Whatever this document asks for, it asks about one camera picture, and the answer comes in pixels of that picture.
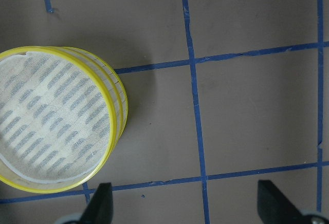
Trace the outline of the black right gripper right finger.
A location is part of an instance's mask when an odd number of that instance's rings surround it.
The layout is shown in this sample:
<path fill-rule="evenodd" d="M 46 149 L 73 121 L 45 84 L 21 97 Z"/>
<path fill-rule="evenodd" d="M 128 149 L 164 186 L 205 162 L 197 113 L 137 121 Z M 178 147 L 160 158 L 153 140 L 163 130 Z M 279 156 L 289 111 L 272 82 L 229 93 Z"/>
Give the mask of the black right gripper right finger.
<path fill-rule="evenodd" d="M 318 213 L 300 211 L 270 180 L 259 180 L 257 212 L 265 224 L 328 223 Z"/>

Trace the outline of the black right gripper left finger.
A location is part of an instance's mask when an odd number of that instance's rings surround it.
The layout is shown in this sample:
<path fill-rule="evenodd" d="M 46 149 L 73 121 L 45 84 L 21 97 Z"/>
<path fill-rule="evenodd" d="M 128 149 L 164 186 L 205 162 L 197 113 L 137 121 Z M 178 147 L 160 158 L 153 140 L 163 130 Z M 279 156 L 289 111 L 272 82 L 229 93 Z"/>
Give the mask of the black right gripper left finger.
<path fill-rule="evenodd" d="M 112 184 L 101 183 L 97 187 L 83 213 L 60 217 L 55 223 L 112 223 L 113 192 Z"/>

